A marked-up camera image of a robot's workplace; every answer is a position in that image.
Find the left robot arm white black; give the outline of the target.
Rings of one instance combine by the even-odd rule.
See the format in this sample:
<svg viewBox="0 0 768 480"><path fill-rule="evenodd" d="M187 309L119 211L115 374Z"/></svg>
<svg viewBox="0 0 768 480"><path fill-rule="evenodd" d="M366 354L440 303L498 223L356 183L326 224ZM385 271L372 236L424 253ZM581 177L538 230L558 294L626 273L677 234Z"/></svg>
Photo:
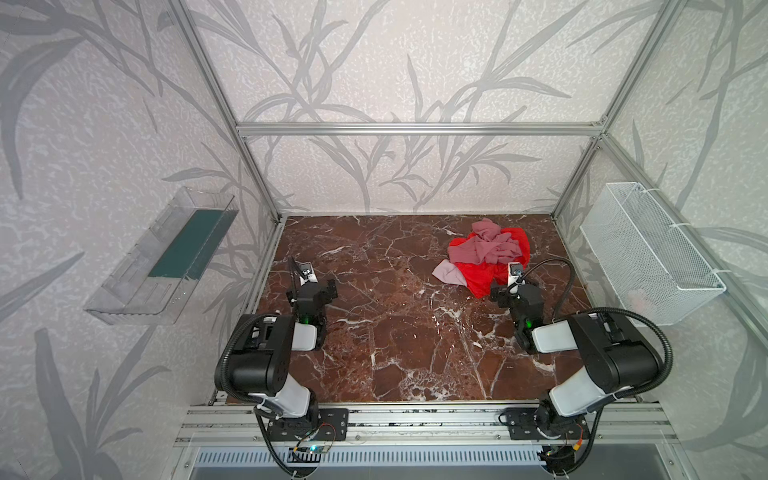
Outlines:
<svg viewBox="0 0 768 480"><path fill-rule="evenodd" d="M316 395L290 374L290 361L295 352L323 347L326 306L337 297L335 280L307 281L288 293L289 314L241 316L217 363L216 388L252 404L261 420L315 429L319 424Z"/></svg>

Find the mauve pink cloth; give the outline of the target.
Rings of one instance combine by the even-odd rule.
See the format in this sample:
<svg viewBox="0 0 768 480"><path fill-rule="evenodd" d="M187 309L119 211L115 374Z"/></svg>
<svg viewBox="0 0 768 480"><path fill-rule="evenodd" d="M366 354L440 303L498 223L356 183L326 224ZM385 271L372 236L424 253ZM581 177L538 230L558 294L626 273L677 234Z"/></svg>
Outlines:
<svg viewBox="0 0 768 480"><path fill-rule="evenodd" d="M507 264L522 256L523 250L513 232L487 218L474 222L469 237L448 247L449 261L454 264Z"/></svg>

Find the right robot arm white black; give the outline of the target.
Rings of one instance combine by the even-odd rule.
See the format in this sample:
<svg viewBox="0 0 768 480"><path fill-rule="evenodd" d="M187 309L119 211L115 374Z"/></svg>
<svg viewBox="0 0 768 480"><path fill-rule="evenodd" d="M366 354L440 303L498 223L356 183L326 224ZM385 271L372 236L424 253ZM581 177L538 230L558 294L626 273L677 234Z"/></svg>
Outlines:
<svg viewBox="0 0 768 480"><path fill-rule="evenodd" d="M649 319L614 307L595 307L546 324L540 289L522 282L491 286L490 299L509 310L515 339L530 355L575 351L582 367L553 387L535 410L503 415L514 430L558 439L585 423L585 415L617 400L655 389L671 373L673 349Z"/></svg>

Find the light pink cloth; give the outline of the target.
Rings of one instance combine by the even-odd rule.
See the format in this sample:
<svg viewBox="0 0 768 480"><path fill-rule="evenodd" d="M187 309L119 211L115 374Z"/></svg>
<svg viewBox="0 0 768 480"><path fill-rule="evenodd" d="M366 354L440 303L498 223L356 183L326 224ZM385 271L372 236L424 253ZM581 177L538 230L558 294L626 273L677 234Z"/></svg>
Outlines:
<svg viewBox="0 0 768 480"><path fill-rule="evenodd" d="M434 268L432 275L444 284L467 286L467 280L461 270L447 259Z"/></svg>

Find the red cloth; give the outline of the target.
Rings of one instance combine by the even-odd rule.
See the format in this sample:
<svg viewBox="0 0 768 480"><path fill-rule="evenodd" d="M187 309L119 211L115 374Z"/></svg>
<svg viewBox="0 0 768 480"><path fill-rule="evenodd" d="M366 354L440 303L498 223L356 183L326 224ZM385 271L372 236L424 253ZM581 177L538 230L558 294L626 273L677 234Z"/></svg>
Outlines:
<svg viewBox="0 0 768 480"><path fill-rule="evenodd" d="M531 245L527 234L522 228L503 228L510 229L513 235L520 243L523 250L523 256L514 262L519 262L523 267L529 265L531 259ZM465 238L454 239L449 246L461 243ZM478 299L490 295L491 284L496 281L500 285L507 284L507 264L487 264L472 265L465 263L456 263L467 280L467 288L470 293Z"/></svg>

